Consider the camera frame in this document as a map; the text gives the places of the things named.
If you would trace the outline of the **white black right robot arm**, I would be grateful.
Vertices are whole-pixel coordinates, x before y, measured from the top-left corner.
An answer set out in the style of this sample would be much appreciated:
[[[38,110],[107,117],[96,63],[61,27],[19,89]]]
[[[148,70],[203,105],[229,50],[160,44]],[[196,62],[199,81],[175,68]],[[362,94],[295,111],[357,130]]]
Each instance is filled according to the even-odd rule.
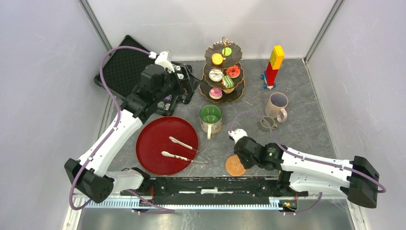
[[[319,157],[277,143],[261,145],[247,135],[231,135],[234,153],[245,169],[258,166],[280,172],[277,191],[288,196],[297,193],[346,195],[361,207],[376,208],[379,173],[364,157],[338,160]]]

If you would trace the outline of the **pink frosted donut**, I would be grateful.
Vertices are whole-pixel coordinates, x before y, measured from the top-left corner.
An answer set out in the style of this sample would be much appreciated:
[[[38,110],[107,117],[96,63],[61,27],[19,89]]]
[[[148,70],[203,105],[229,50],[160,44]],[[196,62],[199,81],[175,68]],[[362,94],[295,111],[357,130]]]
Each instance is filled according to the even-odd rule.
[[[221,89],[219,89],[219,88],[212,88],[209,91],[209,96],[212,99],[219,100],[223,96],[223,91]]]

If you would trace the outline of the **red yellow toy block tower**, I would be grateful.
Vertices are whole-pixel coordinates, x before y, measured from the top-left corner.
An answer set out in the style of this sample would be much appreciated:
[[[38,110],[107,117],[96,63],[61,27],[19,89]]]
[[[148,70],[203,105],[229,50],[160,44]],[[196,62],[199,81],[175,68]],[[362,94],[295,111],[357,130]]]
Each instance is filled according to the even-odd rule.
[[[278,71],[284,60],[285,53],[281,45],[274,46],[267,68],[261,74],[260,78],[264,80],[263,88],[272,89],[275,87],[275,80]]]

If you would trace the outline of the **white chocolate striped donut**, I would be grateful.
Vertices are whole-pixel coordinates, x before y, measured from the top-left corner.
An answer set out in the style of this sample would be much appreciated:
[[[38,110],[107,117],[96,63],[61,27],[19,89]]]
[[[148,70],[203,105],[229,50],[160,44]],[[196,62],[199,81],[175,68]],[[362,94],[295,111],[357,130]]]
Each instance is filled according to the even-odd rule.
[[[224,74],[221,69],[213,68],[209,71],[209,79],[214,82],[220,82]]]

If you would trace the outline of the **small grey cup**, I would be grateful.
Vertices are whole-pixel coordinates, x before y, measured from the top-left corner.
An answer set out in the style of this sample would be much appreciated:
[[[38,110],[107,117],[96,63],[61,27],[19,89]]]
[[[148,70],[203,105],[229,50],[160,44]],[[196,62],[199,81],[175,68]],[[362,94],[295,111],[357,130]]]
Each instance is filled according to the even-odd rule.
[[[260,129],[265,132],[275,130],[278,127],[278,124],[270,116],[263,116],[259,122],[259,125]]]

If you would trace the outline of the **green macaron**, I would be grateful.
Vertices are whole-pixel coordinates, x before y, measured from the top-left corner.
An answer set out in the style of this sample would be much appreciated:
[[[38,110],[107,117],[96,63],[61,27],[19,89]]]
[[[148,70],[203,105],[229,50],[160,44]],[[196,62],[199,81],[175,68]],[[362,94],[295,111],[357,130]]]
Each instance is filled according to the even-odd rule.
[[[230,47],[225,47],[222,49],[222,55],[228,57],[232,54],[232,49]]]

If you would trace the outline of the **green inside ceramic mug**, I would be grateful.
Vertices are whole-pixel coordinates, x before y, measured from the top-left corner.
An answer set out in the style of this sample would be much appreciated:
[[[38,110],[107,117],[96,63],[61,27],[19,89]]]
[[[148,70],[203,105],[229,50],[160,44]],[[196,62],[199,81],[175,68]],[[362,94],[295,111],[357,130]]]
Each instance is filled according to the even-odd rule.
[[[199,117],[201,128],[206,133],[207,139],[211,139],[213,134],[222,129],[222,111],[218,106],[213,104],[203,106],[200,109]]]

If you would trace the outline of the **orange macaron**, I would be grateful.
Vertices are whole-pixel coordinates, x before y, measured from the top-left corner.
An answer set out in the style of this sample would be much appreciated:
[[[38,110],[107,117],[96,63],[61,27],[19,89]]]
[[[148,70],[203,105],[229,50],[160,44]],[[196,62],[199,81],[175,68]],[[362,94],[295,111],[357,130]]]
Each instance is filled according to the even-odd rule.
[[[220,53],[214,53],[214,54],[212,54],[212,56],[211,56],[211,61],[212,61],[212,63],[214,64],[214,65],[221,65],[222,63],[223,63],[223,61],[224,61],[224,57],[223,57],[223,55],[222,54],[220,54]]]

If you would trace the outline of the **pink ceramic mug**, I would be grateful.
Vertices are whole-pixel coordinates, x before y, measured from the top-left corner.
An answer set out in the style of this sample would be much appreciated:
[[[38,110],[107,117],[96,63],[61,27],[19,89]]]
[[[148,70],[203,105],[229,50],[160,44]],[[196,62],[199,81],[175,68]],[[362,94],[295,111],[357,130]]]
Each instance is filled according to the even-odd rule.
[[[264,113],[273,119],[276,119],[279,123],[283,123],[287,120],[288,114],[286,107],[288,105],[288,98],[281,92],[274,92],[270,95]]]

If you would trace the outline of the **black poker chip case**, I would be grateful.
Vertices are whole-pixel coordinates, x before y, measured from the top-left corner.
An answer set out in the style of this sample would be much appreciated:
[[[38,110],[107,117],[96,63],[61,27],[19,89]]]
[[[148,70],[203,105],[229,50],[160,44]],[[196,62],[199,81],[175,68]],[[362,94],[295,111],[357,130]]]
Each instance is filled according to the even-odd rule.
[[[133,46],[148,52],[150,51],[130,35],[126,35],[119,46]],[[103,76],[112,94],[117,99],[123,101],[131,93],[136,84],[140,82],[141,72],[150,64],[154,64],[154,60],[139,51],[132,51],[130,49],[118,50],[110,54],[110,59],[103,67]],[[184,77],[189,78],[192,93],[185,92],[182,96],[169,96],[165,98],[158,104],[158,110],[155,112],[157,115],[172,115],[177,103],[188,104],[201,82],[193,76],[191,65],[176,61],[172,61],[172,64],[174,67],[179,66]],[[104,89],[100,74],[97,74],[93,80],[96,85]]]

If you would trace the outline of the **green matcha cake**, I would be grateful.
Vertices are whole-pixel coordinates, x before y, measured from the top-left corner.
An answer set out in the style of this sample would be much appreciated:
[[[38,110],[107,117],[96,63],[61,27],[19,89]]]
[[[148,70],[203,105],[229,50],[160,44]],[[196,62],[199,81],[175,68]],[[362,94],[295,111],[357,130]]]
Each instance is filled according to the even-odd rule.
[[[225,89],[231,89],[234,88],[234,82],[233,79],[229,75],[224,75],[222,77],[222,86]]]

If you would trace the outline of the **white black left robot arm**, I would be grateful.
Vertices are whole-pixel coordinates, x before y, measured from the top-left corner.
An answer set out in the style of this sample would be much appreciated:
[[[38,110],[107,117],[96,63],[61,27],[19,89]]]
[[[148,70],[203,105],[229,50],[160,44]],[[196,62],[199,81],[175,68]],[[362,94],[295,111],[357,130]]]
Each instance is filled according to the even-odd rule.
[[[185,96],[183,103],[188,104],[199,82],[189,65],[146,66],[140,82],[123,103],[117,105],[117,115],[105,132],[78,160],[66,161],[64,168],[71,182],[70,205],[74,205],[75,189],[96,203],[104,201],[111,193],[124,190],[147,194],[150,181],[140,172],[133,169],[110,172],[108,168],[124,143],[157,111],[159,102],[171,95]]]

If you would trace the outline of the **woven coaster front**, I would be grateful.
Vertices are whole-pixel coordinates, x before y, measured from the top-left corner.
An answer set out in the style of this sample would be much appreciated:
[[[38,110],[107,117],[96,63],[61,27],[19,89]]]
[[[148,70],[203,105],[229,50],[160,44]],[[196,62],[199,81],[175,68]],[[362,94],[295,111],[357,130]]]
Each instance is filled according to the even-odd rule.
[[[226,160],[225,168],[231,176],[242,176],[247,171],[237,155],[232,155]]]

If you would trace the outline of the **red frosted donut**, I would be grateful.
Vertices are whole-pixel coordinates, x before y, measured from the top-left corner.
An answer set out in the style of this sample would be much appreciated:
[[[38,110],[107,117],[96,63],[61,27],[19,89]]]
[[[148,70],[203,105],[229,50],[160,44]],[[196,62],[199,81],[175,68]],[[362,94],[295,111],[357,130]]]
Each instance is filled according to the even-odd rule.
[[[232,79],[237,78],[241,73],[240,67],[238,65],[233,65],[226,69],[226,75]]]

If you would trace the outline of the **red round tray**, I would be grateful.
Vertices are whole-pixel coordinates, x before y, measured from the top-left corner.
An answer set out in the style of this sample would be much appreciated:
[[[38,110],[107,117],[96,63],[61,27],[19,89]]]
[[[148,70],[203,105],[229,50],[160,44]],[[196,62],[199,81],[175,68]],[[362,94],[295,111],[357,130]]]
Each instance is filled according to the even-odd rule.
[[[142,129],[135,146],[137,159],[148,172],[160,176],[174,175],[191,164],[190,161],[162,156],[162,151],[192,160],[195,158],[197,152],[172,142],[169,136],[198,149],[199,139],[189,122],[175,116],[157,118]]]

